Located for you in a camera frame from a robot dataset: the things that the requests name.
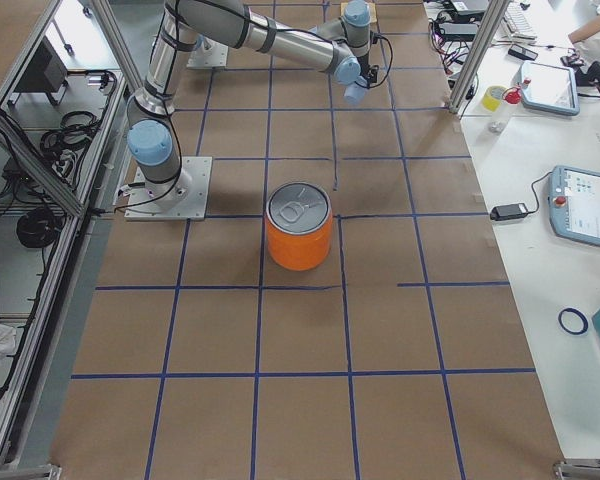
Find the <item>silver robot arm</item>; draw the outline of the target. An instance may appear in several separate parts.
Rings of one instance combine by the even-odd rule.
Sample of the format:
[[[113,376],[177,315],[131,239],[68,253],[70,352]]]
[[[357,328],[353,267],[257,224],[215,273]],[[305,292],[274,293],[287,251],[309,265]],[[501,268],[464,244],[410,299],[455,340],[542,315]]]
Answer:
[[[369,62],[376,40],[371,23],[364,1],[348,2],[339,17],[311,29],[281,23],[242,1],[165,2],[148,71],[126,107],[128,150],[143,176],[140,206],[164,211],[193,193],[172,124],[186,70],[222,69],[229,51],[246,48],[329,76],[357,104],[377,82],[378,68]]]

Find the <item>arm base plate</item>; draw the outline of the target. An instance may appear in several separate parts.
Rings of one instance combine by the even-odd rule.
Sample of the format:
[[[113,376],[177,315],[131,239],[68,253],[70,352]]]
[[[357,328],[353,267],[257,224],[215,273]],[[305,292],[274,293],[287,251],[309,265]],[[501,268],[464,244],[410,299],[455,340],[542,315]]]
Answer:
[[[224,69],[228,59],[228,47],[209,39],[204,39],[194,47],[186,64],[188,69]]]
[[[184,156],[175,187],[147,182],[139,167],[134,181],[142,183],[130,192],[130,207],[124,216],[130,221],[186,220],[203,221],[206,216],[211,157]]]

